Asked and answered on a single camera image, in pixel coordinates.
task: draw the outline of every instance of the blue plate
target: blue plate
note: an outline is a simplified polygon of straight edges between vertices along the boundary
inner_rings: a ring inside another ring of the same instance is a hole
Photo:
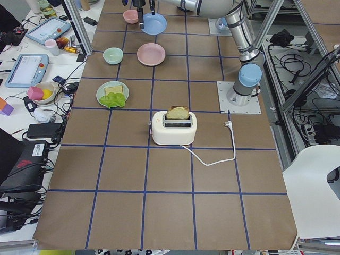
[[[159,13],[152,15],[147,13],[144,15],[144,28],[142,31],[148,35],[158,35],[166,29],[166,19]]]

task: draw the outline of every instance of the metal mounting plate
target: metal mounting plate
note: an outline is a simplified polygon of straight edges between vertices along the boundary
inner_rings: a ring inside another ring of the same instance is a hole
[[[215,26],[218,19],[208,19],[209,21],[209,31],[212,36],[232,36],[230,30],[220,30]]]
[[[245,106],[236,106],[230,103],[227,99],[227,92],[232,86],[234,86],[233,81],[217,82],[219,108],[221,112],[228,113],[228,111],[230,111],[231,114],[261,114],[261,108],[257,97],[252,97]]]

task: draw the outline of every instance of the pink plate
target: pink plate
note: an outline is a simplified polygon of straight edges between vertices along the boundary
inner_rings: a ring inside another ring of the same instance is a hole
[[[137,58],[144,65],[159,65],[165,59],[165,50],[159,44],[143,44],[137,51]]]

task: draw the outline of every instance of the light green bowl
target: light green bowl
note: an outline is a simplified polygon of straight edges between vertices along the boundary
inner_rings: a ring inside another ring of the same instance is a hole
[[[109,48],[104,51],[103,58],[111,65],[119,64],[123,59],[123,51],[119,48]]]

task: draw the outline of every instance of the white chair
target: white chair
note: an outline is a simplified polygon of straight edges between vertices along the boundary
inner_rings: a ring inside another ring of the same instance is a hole
[[[283,172],[300,238],[340,236],[340,199],[327,175],[340,166],[340,146],[303,149]]]

